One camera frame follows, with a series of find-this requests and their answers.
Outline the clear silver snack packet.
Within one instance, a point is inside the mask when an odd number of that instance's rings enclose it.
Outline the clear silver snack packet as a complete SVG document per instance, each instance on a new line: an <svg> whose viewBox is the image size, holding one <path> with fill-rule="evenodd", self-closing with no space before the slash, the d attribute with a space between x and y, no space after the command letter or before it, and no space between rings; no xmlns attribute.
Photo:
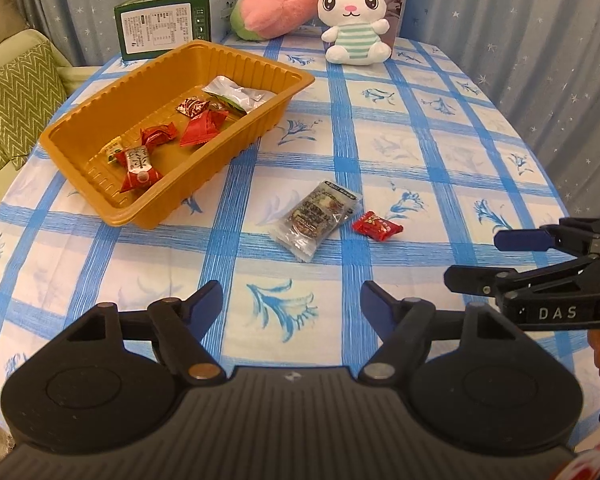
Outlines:
<svg viewBox="0 0 600 480"><path fill-rule="evenodd" d="M310 262L324 240L361 207L360 193L324 180L275 220L268 235L298 260Z"/></svg>

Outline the small red candy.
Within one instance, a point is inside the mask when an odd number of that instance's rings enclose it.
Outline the small red candy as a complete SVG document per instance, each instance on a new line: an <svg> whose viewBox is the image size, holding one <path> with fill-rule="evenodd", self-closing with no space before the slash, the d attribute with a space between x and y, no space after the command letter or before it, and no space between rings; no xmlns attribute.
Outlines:
<svg viewBox="0 0 600 480"><path fill-rule="evenodd" d="M166 125L156 125L140 130L140 144L151 153L158 146L175 140L180 133L173 122Z"/></svg>

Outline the brown red candy wrapper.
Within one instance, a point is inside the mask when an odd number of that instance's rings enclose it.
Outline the brown red candy wrapper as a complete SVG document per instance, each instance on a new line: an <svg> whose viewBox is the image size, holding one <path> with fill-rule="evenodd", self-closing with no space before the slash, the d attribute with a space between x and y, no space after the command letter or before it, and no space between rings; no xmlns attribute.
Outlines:
<svg viewBox="0 0 600 480"><path fill-rule="evenodd" d="M201 98L185 98L178 106L176 111L188 119L194 119L208 110L210 101Z"/></svg>

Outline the white bunny plush toy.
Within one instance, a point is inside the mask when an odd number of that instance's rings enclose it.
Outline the white bunny plush toy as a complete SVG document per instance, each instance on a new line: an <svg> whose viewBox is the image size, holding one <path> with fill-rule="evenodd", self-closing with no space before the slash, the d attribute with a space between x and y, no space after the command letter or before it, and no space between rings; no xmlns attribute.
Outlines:
<svg viewBox="0 0 600 480"><path fill-rule="evenodd" d="M336 65L383 63L392 48L381 40L390 25L385 0L317 0L317 16L326 26L326 61Z"/></svg>

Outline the green long snack packet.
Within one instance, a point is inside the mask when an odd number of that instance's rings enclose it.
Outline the green long snack packet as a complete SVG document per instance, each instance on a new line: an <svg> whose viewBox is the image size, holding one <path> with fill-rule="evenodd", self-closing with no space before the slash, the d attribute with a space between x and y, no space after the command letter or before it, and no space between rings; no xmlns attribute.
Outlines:
<svg viewBox="0 0 600 480"><path fill-rule="evenodd" d="M216 76L202 91L244 114L276 97L272 91L242 87L227 76Z"/></svg>

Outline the blue checkered tablecloth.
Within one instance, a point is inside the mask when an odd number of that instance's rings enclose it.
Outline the blue checkered tablecloth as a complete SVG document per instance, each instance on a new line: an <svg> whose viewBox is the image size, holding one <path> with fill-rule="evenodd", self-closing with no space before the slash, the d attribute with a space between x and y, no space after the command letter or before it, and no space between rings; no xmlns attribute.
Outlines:
<svg viewBox="0 0 600 480"><path fill-rule="evenodd" d="M136 310L215 280L225 304L204 343L224 367L357 370L377 346L358 306L364 281L459 309L465 298L443 283L452 264L564 260L494 247L496 232L554 223L564 207L514 128L438 48L402 40L389 62L358 68L329 66L314 35L252 50L313 84L155 229L106 226L42 150L18 172L0 203L0 393L99 301ZM377 243L344 226L311 262L294 258L268 227L324 180L402 232Z"/></svg>

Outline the small red candy wrapper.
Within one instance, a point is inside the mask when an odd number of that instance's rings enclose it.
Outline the small red candy wrapper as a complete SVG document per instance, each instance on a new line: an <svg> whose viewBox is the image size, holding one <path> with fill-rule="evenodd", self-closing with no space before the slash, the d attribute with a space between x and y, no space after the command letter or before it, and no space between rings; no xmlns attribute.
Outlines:
<svg viewBox="0 0 600 480"><path fill-rule="evenodd" d="M367 236L376 242L385 242L389 238L403 232L403 226L381 218L373 211L366 211L358 220L352 223L355 233Z"/></svg>

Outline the red white candy packet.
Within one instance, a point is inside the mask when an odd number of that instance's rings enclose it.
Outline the red white candy packet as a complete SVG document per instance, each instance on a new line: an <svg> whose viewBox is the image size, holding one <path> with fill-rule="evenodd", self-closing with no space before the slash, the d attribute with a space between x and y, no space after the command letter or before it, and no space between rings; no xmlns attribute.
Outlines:
<svg viewBox="0 0 600 480"><path fill-rule="evenodd" d="M125 169L121 193L146 190L162 179L162 173L152 164L145 145L117 153L116 161Z"/></svg>

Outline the green white cardboard box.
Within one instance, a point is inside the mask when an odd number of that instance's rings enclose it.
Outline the green white cardboard box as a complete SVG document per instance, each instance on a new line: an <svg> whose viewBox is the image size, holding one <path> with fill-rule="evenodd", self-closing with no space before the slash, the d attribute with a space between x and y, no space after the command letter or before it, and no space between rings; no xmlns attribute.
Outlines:
<svg viewBox="0 0 600 480"><path fill-rule="evenodd" d="M114 8L121 57L156 58L193 40L221 42L237 0L128 0Z"/></svg>

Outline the green zigzag pillow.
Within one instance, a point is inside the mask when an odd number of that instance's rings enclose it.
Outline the green zigzag pillow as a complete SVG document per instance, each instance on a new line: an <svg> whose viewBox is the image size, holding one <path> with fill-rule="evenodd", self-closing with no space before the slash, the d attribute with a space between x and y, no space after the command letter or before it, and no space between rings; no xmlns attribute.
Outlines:
<svg viewBox="0 0 600 480"><path fill-rule="evenodd" d="M0 169L21 168L41 133L68 98L50 43L0 67Z"/></svg>

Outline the orange plastic tray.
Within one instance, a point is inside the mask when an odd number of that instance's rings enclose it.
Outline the orange plastic tray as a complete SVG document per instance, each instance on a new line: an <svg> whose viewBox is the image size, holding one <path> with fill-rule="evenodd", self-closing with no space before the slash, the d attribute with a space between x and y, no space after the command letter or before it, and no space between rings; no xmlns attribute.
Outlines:
<svg viewBox="0 0 600 480"><path fill-rule="evenodd" d="M155 149L150 160L162 175L147 190L122 191L124 168L107 162L105 145L120 139L129 148L147 127L188 119L176 109L200 98L217 76L243 87L273 92L272 99L244 116L231 114L213 140L199 148L178 140ZM230 161L274 129L291 99L313 84L305 70L222 44L195 40L146 62L115 80L48 126L40 144L62 175L108 226L133 223L152 229Z"/></svg>

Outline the green candy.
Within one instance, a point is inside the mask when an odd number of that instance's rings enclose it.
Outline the green candy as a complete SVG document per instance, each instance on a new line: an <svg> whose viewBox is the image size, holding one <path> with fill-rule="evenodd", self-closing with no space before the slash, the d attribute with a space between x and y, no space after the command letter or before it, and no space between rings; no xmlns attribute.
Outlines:
<svg viewBox="0 0 600 480"><path fill-rule="evenodd" d="M125 151L125 146L121 136L116 136L106 143L99 151L104 156L105 162L109 165L118 164Z"/></svg>

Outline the pink peach plush toy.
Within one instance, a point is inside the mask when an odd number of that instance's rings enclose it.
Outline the pink peach plush toy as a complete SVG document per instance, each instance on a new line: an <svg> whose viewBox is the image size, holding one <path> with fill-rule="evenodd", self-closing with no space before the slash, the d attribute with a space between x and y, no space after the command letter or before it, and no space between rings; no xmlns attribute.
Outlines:
<svg viewBox="0 0 600 480"><path fill-rule="evenodd" d="M237 0L230 27L242 40L270 40L293 32L316 14L317 0Z"/></svg>

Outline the blue star curtain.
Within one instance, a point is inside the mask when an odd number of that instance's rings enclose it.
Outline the blue star curtain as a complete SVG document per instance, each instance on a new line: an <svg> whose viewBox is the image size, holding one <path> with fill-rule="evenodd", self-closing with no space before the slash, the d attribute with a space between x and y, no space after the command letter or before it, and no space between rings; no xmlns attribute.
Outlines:
<svg viewBox="0 0 600 480"><path fill-rule="evenodd" d="M125 0L16 0L81 65L117 50ZM406 0L401 34L441 48L504 114L573 216L600 217L600 0Z"/></svg>

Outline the large red snack packet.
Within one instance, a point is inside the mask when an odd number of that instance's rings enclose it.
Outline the large red snack packet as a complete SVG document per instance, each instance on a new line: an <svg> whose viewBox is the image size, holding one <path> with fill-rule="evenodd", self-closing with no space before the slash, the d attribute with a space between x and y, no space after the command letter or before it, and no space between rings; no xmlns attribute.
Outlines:
<svg viewBox="0 0 600 480"><path fill-rule="evenodd" d="M227 117L226 110L204 110L189 121L181 137L180 147L198 146L211 141L220 133Z"/></svg>

